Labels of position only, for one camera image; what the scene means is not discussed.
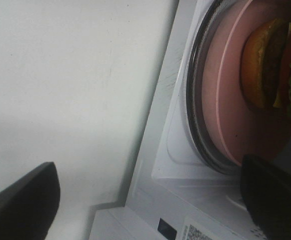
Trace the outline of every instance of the white microwave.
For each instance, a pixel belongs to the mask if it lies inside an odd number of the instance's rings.
[[[202,119],[189,120],[190,68],[238,2],[179,1],[126,204],[97,211],[90,240],[267,239],[242,200],[240,167],[198,143]],[[291,174],[291,139],[273,162]]]

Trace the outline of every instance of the plate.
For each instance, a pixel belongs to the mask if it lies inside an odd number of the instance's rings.
[[[220,22],[209,47],[202,76],[202,111],[211,140],[241,165],[245,154],[271,161],[291,137],[291,123],[262,111],[244,98],[240,65],[249,35],[274,18],[291,21],[291,0],[240,0]]]

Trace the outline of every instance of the burger patty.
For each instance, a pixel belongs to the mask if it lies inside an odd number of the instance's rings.
[[[277,96],[281,57],[285,48],[289,23],[280,26],[271,36],[264,52],[262,69],[262,88],[264,95],[272,104]]]

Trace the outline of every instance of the white wall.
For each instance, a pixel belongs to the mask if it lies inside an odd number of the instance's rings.
[[[176,5],[0,0],[0,191],[55,162],[47,240],[85,240],[123,204]]]

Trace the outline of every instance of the black rectangle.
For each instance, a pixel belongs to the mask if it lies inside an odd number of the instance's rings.
[[[160,218],[157,230],[161,233],[167,240],[176,240],[177,230],[170,226],[166,221]]]

